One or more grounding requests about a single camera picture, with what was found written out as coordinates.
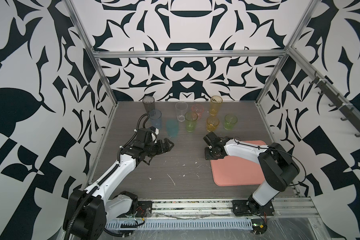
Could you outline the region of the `pink tray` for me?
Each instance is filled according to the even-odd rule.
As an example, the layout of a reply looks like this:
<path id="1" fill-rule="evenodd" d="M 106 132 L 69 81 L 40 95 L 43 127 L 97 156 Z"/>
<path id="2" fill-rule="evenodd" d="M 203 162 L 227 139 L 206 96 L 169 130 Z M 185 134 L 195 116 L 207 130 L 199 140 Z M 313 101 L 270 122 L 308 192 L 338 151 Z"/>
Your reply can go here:
<path id="1" fill-rule="evenodd" d="M 220 187 L 260 185 L 265 180 L 259 154 L 267 150 L 262 141 L 241 142 L 228 140 L 222 147 L 224 158 L 218 159 L 213 148 L 205 148 L 206 160 L 211 161 L 213 179 Z"/>

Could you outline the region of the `blue glass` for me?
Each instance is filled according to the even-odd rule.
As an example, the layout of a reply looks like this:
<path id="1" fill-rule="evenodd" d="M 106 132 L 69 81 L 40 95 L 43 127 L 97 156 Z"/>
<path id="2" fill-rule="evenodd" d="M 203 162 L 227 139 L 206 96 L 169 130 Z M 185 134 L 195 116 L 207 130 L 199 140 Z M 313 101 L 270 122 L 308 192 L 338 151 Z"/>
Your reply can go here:
<path id="1" fill-rule="evenodd" d="M 152 126 L 160 130 L 162 128 L 162 112 L 155 109 L 151 110 L 149 115 Z"/>

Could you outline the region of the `clear glass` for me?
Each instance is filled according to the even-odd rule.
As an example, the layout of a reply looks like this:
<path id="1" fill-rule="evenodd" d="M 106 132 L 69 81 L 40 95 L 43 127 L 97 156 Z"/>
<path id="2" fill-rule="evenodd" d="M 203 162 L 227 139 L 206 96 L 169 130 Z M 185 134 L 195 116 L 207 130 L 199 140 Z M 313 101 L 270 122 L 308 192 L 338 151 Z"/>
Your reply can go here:
<path id="1" fill-rule="evenodd" d="M 179 122 L 185 121 L 185 114 L 188 111 L 188 104 L 186 102 L 177 102 L 175 104 L 176 116 Z"/>

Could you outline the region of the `dark smoky glass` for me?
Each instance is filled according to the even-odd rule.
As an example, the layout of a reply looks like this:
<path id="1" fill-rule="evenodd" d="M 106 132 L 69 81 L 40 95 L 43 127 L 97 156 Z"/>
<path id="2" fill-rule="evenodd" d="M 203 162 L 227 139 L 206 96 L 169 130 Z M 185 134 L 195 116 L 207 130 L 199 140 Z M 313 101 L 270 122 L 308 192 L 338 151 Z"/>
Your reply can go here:
<path id="1" fill-rule="evenodd" d="M 155 98 L 152 96 L 145 96 L 142 100 L 145 110 L 147 114 L 149 114 L 151 111 L 155 110 Z"/>

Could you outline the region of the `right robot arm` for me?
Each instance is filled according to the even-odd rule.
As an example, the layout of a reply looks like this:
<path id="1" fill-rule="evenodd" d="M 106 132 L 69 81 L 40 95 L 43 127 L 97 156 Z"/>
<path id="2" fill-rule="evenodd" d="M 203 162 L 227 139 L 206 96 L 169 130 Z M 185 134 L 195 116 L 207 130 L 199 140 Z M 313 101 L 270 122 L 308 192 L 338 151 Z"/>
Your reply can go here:
<path id="1" fill-rule="evenodd" d="M 218 137 L 204 138 L 205 158 L 211 162 L 213 179 L 220 187 L 258 185 L 247 200 L 233 200 L 235 216 L 272 214 L 272 200 L 284 192 L 300 173 L 296 159 L 277 143 L 242 142 Z"/>

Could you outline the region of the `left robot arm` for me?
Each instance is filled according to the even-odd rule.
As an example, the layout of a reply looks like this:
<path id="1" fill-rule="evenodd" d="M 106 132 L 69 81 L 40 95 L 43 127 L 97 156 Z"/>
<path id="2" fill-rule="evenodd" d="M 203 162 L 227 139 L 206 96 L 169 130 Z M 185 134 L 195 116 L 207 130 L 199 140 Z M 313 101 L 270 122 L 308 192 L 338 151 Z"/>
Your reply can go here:
<path id="1" fill-rule="evenodd" d="M 66 240 L 71 236 L 97 240 L 102 233 L 119 238 L 131 235 L 131 231 L 113 232 L 106 225 L 117 217 L 135 215 L 138 196 L 127 191 L 113 199 L 111 195 L 141 162 L 150 164 L 146 158 L 152 159 L 172 150 L 175 144 L 167 138 L 159 140 L 158 132 L 154 127 L 135 130 L 131 139 L 120 146 L 116 161 L 98 180 L 84 190 L 73 191 L 63 222 Z"/>

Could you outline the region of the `teal glass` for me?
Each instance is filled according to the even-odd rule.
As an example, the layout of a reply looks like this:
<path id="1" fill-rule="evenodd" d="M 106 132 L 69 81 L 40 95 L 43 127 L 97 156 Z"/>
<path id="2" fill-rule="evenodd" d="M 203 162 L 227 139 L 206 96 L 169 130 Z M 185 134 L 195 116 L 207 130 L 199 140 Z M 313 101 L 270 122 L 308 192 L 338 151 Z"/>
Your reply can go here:
<path id="1" fill-rule="evenodd" d="M 169 119 L 166 121 L 167 134 L 170 137 L 177 137 L 179 133 L 179 122 L 177 119 Z"/>

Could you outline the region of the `short amber glass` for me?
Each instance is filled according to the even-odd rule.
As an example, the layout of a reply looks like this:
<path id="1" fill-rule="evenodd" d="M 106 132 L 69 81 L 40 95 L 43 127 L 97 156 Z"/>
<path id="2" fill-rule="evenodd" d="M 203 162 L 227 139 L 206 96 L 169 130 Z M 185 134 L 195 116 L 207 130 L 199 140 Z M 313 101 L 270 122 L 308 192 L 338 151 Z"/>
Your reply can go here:
<path id="1" fill-rule="evenodd" d="M 206 128 L 208 132 L 213 132 L 220 124 L 220 120 L 216 116 L 209 116 L 206 120 Z"/>

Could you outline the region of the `green glass left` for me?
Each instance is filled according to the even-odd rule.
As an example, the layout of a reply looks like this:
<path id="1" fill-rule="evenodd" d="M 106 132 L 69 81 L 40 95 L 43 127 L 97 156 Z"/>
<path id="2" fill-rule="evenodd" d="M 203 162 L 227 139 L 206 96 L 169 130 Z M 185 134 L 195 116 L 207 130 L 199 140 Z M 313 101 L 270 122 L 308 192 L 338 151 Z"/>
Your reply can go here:
<path id="1" fill-rule="evenodd" d="M 194 111 L 188 111 L 185 114 L 185 128 L 187 132 L 192 133 L 195 131 L 198 118 L 198 114 Z"/>

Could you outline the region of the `green glass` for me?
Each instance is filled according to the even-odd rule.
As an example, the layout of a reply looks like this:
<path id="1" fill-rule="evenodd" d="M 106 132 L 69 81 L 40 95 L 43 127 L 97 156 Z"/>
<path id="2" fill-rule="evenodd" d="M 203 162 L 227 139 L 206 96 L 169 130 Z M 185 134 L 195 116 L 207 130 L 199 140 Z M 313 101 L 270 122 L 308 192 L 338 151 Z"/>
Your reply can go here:
<path id="1" fill-rule="evenodd" d="M 237 122 L 238 122 L 238 118 L 236 115 L 227 114 L 225 116 L 224 129 L 228 131 L 232 130 Z"/>
<path id="2" fill-rule="evenodd" d="M 198 114 L 194 111 L 188 111 L 185 114 L 185 128 L 187 132 L 192 133 L 195 131 L 198 118 Z"/>

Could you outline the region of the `green glass right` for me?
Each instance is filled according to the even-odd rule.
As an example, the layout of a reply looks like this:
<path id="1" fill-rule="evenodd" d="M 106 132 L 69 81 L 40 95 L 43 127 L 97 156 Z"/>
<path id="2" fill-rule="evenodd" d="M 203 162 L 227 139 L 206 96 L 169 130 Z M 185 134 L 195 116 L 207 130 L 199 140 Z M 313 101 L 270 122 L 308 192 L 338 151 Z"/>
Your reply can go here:
<path id="1" fill-rule="evenodd" d="M 227 114 L 225 116 L 224 129 L 228 131 L 232 130 L 237 122 L 238 122 L 238 118 L 236 115 Z"/>

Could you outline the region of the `pink glass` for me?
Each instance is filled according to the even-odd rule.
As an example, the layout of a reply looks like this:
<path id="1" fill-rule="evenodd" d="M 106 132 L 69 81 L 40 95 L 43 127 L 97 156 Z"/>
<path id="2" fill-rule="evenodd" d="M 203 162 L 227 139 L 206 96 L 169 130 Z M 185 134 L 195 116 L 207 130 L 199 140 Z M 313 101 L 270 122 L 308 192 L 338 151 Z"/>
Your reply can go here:
<path id="1" fill-rule="evenodd" d="M 192 105 L 192 111 L 198 115 L 198 120 L 200 120 L 202 118 L 205 109 L 201 104 L 194 104 Z"/>

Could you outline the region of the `tall amber glass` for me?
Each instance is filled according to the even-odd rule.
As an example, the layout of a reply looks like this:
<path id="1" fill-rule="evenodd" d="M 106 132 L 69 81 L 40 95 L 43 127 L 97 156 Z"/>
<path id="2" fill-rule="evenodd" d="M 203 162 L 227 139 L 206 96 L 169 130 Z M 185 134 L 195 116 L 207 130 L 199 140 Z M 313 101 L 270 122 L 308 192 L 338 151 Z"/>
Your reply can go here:
<path id="1" fill-rule="evenodd" d="M 210 99 L 210 110 L 209 113 L 211 116 L 216 116 L 221 108 L 223 99 L 220 96 L 212 96 Z"/>

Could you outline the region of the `small circuit board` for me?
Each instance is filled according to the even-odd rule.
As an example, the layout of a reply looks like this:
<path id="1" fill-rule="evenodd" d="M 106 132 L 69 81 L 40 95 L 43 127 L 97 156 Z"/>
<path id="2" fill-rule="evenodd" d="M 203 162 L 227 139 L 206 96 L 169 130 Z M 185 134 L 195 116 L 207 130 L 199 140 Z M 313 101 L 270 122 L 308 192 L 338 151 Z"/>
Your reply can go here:
<path id="1" fill-rule="evenodd" d="M 268 229 L 268 225 L 261 219 L 252 219 L 252 230 L 251 233 L 254 235 L 262 236 Z"/>

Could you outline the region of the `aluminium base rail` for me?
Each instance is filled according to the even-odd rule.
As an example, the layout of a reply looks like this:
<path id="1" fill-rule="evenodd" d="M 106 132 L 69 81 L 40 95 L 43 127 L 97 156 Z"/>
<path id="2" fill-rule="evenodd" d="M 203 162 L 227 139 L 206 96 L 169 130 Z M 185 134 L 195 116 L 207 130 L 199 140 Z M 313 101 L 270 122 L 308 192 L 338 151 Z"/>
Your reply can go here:
<path id="1" fill-rule="evenodd" d="M 259 210 L 250 210 L 247 199 L 139 199 L 117 197 L 95 210 L 107 221 L 121 215 L 167 219 L 201 218 L 318 218 L 320 215 L 309 198 L 275 198 Z"/>

